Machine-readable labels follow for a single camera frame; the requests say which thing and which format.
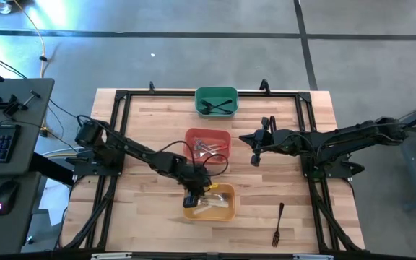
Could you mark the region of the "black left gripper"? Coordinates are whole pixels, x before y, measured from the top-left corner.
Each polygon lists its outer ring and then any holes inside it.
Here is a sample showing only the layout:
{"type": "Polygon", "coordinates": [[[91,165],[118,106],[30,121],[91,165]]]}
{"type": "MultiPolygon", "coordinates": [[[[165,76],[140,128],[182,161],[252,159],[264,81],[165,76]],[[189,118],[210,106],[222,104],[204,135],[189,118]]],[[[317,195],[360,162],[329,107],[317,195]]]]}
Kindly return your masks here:
{"type": "Polygon", "coordinates": [[[178,182],[192,195],[183,198],[183,207],[190,208],[198,205],[198,196],[204,195],[211,185],[208,170],[203,165],[185,165],[178,174],[178,182]]]}

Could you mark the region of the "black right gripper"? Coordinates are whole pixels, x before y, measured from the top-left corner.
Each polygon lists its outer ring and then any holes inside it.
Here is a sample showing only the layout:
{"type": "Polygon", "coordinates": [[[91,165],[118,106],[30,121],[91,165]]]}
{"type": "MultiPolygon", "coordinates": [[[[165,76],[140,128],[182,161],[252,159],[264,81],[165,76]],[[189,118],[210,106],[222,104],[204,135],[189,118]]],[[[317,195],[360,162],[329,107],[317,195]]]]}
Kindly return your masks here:
{"type": "Polygon", "coordinates": [[[294,131],[291,130],[277,130],[275,117],[263,117],[259,130],[252,134],[240,135],[239,139],[245,139],[246,144],[251,144],[253,150],[251,164],[259,165],[261,153],[279,152],[292,134],[294,131]]]}

